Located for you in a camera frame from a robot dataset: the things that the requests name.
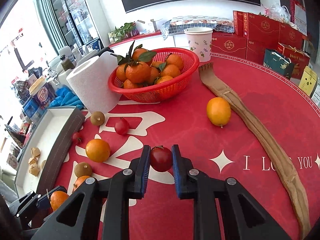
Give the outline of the red patterned table mat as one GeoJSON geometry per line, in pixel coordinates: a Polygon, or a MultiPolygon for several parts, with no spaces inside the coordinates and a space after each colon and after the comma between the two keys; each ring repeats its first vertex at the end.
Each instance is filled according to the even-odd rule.
{"type": "MultiPolygon", "coordinates": [[[[315,224],[319,218],[319,108],[293,83],[264,67],[219,55],[213,57],[213,68],[291,158],[308,195],[310,223],[315,224]]],[[[106,124],[83,124],[82,143],[71,145],[55,185],[72,191],[74,167],[87,161],[85,146],[94,138],[111,146],[107,162],[92,163],[99,179],[127,168],[141,155],[142,145],[177,144],[195,168],[216,179],[240,181],[292,239],[299,239],[290,198],[267,153],[237,114],[225,127],[214,126],[206,115],[211,98],[213,93],[198,73],[180,94],[161,103],[121,98],[108,112],[106,124]],[[120,118],[130,125],[125,135],[114,129],[120,118]]],[[[151,171],[145,197],[131,201],[129,211],[131,239],[193,238],[193,202],[178,199],[172,172],[151,171]]]]}

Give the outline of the floral paper cup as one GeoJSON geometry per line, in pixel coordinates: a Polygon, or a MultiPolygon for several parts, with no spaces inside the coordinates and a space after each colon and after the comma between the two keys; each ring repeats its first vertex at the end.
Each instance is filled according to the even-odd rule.
{"type": "Polygon", "coordinates": [[[193,27],[184,30],[188,39],[189,49],[193,51],[200,62],[207,62],[211,58],[211,41],[213,29],[208,27],[193,27]]]}

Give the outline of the red gift bag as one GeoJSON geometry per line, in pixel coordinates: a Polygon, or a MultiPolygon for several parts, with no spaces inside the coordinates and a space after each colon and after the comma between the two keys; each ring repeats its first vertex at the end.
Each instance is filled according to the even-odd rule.
{"type": "Polygon", "coordinates": [[[295,47],[282,43],[278,43],[277,51],[291,60],[291,62],[294,64],[291,77],[300,80],[302,78],[304,68],[309,65],[310,56],[305,52],[296,49],[295,47]]]}

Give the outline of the purple milk tea cup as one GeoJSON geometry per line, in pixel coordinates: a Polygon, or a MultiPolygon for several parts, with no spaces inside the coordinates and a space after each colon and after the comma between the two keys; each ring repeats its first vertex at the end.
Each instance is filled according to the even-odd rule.
{"type": "Polygon", "coordinates": [[[36,100],[42,109],[47,109],[56,98],[55,90],[44,76],[40,76],[29,88],[30,96],[36,100]]]}

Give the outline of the dark green gift bag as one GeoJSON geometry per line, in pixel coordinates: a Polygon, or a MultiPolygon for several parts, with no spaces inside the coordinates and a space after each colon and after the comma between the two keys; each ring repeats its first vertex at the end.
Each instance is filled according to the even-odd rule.
{"type": "Polygon", "coordinates": [[[291,79],[294,64],[291,60],[276,50],[265,49],[263,66],[291,79]]]}

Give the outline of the wooden back scratcher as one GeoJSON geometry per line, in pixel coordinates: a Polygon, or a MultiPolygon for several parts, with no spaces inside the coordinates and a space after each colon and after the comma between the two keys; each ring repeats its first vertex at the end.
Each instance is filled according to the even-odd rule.
{"type": "Polygon", "coordinates": [[[276,168],[278,177],[285,187],[291,200],[300,227],[300,238],[304,239],[311,231],[309,217],[309,202],[305,187],[303,186],[298,172],[292,160],[277,143],[268,129],[246,107],[238,94],[226,83],[220,80],[213,70],[212,63],[199,66],[199,75],[202,83],[216,96],[225,99],[231,109],[240,116],[247,128],[258,139],[270,161],[276,168]]]}

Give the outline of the dried husk fruit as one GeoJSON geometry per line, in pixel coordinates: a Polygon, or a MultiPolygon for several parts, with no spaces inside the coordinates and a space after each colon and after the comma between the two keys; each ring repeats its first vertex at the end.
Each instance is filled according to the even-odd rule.
{"type": "Polygon", "coordinates": [[[39,166],[37,165],[37,163],[32,163],[29,165],[29,173],[32,174],[33,176],[38,176],[39,175],[39,172],[40,172],[40,168],[39,166]]]}
{"type": "Polygon", "coordinates": [[[33,147],[31,149],[31,155],[32,155],[33,158],[38,158],[41,155],[40,149],[37,148],[37,147],[33,147]]]}

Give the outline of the white grey tray box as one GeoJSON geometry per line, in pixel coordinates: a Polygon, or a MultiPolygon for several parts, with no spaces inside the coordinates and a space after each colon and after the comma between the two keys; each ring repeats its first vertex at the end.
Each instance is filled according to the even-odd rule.
{"type": "Polygon", "coordinates": [[[84,120],[84,114],[76,107],[54,107],[45,111],[19,157],[15,178],[15,190],[19,197],[30,191],[45,194],[53,189],[72,144],[72,135],[80,129],[84,120]],[[41,152],[38,165],[44,163],[37,176],[29,173],[28,161],[32,148],[38,148],[41,152]]]}

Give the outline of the white paper towel roll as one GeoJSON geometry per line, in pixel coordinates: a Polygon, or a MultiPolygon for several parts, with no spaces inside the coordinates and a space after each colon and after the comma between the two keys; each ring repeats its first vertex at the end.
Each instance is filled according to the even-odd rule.
{"type": "Polygon", "coordinates": [[[109,52],[95,56],[76,67],[67,77],[75,92],[90,113],[112,110],[120,99],[120,94],[108,88],[108,78],[117,67],[117,59],[109,52]]]}

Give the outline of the red plastic fruit basket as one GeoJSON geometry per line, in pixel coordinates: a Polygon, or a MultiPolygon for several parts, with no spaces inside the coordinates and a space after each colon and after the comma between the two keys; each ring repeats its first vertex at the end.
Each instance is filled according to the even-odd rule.
{"type": "Polygon", "coordinates": [[[107,84],[109,89],[126,96],[130,100],[143,103],[161,102],[176,96],[184,90],[193,72],[199,67],[200,61],[198,56],[194,52],[183,48],[159,48],[155,49],[155,52],[157,53],[155,55],[156,60],[163,60],[170,53],[180,56],[184,64],[182,74],[158,85],[124,89],[121,87],[123,83],[116,77],[116,71],[114,70],[108,78],[107,84]]]}

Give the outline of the orange mandarin with stem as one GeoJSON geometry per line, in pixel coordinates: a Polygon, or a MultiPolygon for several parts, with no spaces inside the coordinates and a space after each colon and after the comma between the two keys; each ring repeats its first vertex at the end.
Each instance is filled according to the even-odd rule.
{"type": "Polygon", "coordinates": [[[50,197],[50,204],[53,211],[56,211],[67,199],[69,195],[63,191],[54,191],[50,197]]]}

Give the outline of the red gift box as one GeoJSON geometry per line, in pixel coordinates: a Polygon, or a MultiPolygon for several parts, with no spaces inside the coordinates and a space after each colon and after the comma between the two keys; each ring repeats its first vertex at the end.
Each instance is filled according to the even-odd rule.
{"type": "Polygon", "coordinates": [[[249,41],[264,45],[278,43],[300,50],[303,34],[288,23],[281,23],[263,15],[233,11],[234,31],[249,41]]]}

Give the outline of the mandarins with leaves pile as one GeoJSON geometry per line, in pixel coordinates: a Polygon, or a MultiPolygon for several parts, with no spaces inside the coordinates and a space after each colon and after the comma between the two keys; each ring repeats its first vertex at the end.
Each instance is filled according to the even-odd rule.
{"type": "Polygon", "coordinates": [[[131,44],[125,56],[111,54],[117,59],[116,78],[121,88],[136,89],[170,81],[182,74],[184,68],[180,55],[170,53],[163,61],[155,60],[157,53],[131,44]]]}

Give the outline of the yellow orange lemon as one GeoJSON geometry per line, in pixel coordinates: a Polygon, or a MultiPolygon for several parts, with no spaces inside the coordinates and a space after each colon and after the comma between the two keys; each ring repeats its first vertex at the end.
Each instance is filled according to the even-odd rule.
{"type": "Polygon", "coordinates": [[[229,123],[231,112],[229,103],[221,97],[210,99],[206,106],[208,119],[213,125],[219,127],[223,127],[229,123]]]}

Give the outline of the small red cherry tomato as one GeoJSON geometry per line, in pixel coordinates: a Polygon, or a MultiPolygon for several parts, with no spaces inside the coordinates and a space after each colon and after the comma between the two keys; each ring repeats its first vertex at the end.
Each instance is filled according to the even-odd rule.
{"type": "Polygon", "coordinates": [[[81,134],[79,132],[74,132],[72,134],[72,141],[78,145],[82,142],[82,137],[81,137],[81,134]]]}

